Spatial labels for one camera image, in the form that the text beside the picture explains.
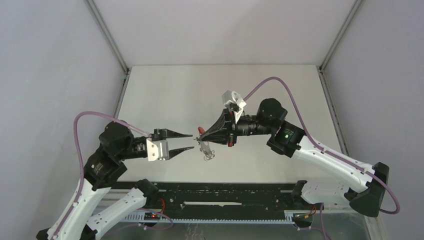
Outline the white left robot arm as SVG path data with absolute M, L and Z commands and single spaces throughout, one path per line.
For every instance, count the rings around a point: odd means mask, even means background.
M 157 128 L 152 136 L 134 137 L 129 124 L 112 121 L 99 135 L 100 145 L 82 169 L 72 200 L 56 223 L 40 230 L 38 240 L 99 240 L 121 219 L 140 208 L 153 208 L 159 189 L 142 179 L 121 199 L 93 214 L 103 197 L 127 170 L 125 160 L 147 158 L 149 161 L 170 160 L 190 147 L 169 149 L 168 139 L 184 138 L 185 134 Z

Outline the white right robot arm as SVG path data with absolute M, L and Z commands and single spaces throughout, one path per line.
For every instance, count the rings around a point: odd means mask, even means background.
M 378 162 L 364 163 L 333 152 L 317 143 L 306 132 L 285 120 L 287 110 L 274 98 L 261 101 L 255 115 L 245 115 L 242 108 L 228 102 L 218 120 L 198 137 L 209 142 L 232 147 L 242 136 L 270 135 L 267 146 L 279 155 L 316 165 L 339 180 L 329 187 L 300 180 L 300 190 L 291 194 L 291 204 L 304 209 L 309 204 L 349 204 L 356 212 L 375 218 L 381 212 L 390 168 Z

